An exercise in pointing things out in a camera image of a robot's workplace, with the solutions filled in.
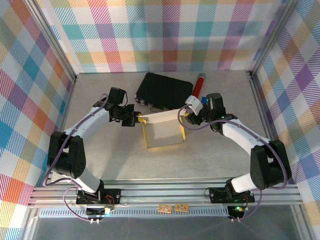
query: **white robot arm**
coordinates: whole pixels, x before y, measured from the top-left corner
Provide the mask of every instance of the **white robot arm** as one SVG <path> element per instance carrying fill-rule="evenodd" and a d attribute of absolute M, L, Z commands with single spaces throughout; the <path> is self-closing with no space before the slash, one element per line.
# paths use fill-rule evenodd
<path fill-rule="evenodd" d="M 187 122 L 193 125 L 206 122 L 214 132 L 232 139 L 250 155 L 250 172 L 226 182 L 224 191 L 227 199 L 234 199 L 251 190 L 264 190 L 291 178 L 286 149 L 280 140 L 271 141 L 259 136 L 244 126 L 236 116 L 227 114 L 219 93 L 209 94 L 206 98 L 205 104 L 194 96 L 186 100 L 186 106 L 193 111 L 186 117 Z"/>
<path fill-rule="evenodd" d="M 79 187 L 78 204 L 108 204 L 106 195 L 120 194 L 120 189 L 106 191 L 103 182 L 86 168 L 84 143 L 109 122 L 121 122 L 123 127 L 134 127 L 138 123 L 140 112 L 134 111 L 134 104 L 119 105 L 126 94 L 124 90 L 112 87 L 108 99 L 96 102 L 82 120 L 64 132 L 55 131 L 50 137 L 47 165 L 54 172 L 71 179 Z M 64 148 L 68 151 L 63 151 L 52 167 L 67 138 L 69 139 Z"/>

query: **black case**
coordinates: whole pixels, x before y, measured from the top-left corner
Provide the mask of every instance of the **black case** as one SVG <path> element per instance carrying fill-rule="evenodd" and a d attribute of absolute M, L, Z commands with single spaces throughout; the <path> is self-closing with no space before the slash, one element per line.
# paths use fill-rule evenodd
<path fill-rule="evenodd" d="M 193 84 L 148 72 L 135 94 L 135 101 L 158 109 L 179 109 L 192 94 Z"/>

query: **cardboard box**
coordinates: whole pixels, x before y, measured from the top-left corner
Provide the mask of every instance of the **cardboard box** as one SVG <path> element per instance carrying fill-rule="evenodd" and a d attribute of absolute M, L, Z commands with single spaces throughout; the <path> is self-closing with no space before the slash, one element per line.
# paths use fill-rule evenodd
<path fill-rule="evenodd" d="M 186 139 L 185 129 L 178 121 L 178 109 L 139 116 L 148 149 L 178 144 Z M 180 112 L 183 121 L 185 110 Z"/>

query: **table surface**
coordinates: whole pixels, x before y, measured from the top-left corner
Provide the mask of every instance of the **table surface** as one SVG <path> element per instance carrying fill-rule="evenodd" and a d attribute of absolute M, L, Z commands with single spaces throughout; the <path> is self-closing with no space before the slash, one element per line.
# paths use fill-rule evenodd
<path fill-rule="evenodd" d="M 242 70 L 208 71 L 200 96 L 220 93 L 227 113 L 236 115 L 247 127 L 265 137 L 254 94 Z M 157 72 L 172 78 L 197 81 L 199 72 Z M 143 72 L 81 74 L 74 86 L 65 129 L 82 119 L 102 93 L 111 87 L 127 91 L 128 103 L 149 114 L 137 104 L 134 95 Z M 111 122 L 85 144 L 87 168 L 102 180 L 235 177 L 250 169 L 250 156 L 235 142 L 208 127 L 186 130 L 182 143 L 147 149 L 141 124 L 121 127 Z"/>

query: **colorful plaid wall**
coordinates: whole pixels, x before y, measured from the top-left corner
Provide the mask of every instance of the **colorful plaid wall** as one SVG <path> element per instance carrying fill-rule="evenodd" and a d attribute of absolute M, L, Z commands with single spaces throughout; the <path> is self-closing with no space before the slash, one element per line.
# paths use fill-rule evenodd
<path fill-rule="evenodd" d="M 248 70 L 285 0 L 38 0 L 76 71 Z"/>
<path fill-rule="evenodd" d="M 320 239 L 320 1 L 300 0 L 258 73 L 272 132 L 284 142 Z"/>
<path fill-rule="evenodd" d="M 267 31 L 265 32 L 264 34 L 264 37 L 261 41 L 261 44 L 258 48 L 258 50 L 256 51 L 255 55 L 254 55 L 254 58 L 253 58 L 253 61 L 251 62 L 251 65 L 249 68 L 246 68 L 245 70 L 246 71 L 252 71 L 256 65 L 256 62 L 258 60 L 258 58 L 260 57 L 260 54 L 262 52 L 262 50 L 264 49 L 264 47 L 266 46 L 267 42 L 270 40 L 270 36 L 271 34 L 273 33 L 280 17 L 281 17 L 281 14 L 283 13 L 283 10 L 286 6 L 286 3 L 288 2 L 288 0 L 282 0 L 278 9 L 276 10 L 275 12 L 275 15 L 273 16 L 273 19 L 267 29 Z"/>
<path fill-rule="evenodd" d="M 0 6 L 0 240 L 14 240 L 72 82 L 23 0 Z"/>

